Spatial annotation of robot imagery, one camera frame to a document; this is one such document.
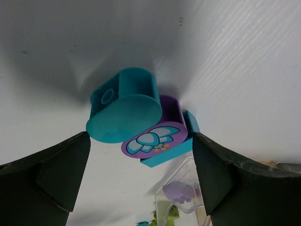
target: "white surface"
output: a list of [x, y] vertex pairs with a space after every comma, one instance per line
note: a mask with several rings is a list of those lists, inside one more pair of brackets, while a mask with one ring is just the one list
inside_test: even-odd
[[[0, 164], [85, 129], [92, 90], [154, 72], [202, 132], [243, 155], [301, 162], [301, 1], [2, 0]], [[69, 226], [134, 225], [172, 163], [92, 142]]]

